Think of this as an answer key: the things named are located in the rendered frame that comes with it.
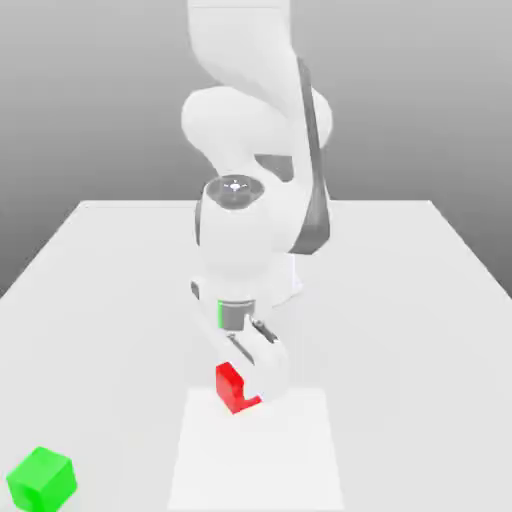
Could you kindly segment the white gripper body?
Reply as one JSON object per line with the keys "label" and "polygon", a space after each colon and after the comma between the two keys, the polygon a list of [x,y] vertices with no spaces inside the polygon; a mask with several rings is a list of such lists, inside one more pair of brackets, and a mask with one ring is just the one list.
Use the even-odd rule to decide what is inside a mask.
{"label": "white gripper body", "polygon": [[244,398],[272,401],[290,380],[289,357],[281,340],[254,314],[245,312],[239,331],[218,326],[217,306],[196,301],[196,322],[220,362],[229,362],[244,382]]}

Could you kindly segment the small red cube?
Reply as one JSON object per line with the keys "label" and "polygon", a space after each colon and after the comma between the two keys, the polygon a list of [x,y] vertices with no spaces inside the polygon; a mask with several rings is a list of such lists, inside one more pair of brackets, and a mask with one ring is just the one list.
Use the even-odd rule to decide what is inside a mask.
{"label": "small red cube", "polygon": [[216,366],[216,392],[232,414],[262,402],[257,395],[246,398],[244,385],[243,378],[229,362]]}

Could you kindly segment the small green cube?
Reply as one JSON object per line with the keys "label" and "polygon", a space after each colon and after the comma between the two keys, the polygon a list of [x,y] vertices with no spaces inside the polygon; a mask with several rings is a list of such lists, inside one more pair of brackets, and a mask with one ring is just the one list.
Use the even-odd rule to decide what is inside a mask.
{"label": "small green cube", "polygon": [[23,512],[59,512],[77,490],[72,460],[36,447],[6,477],[13,504]]}

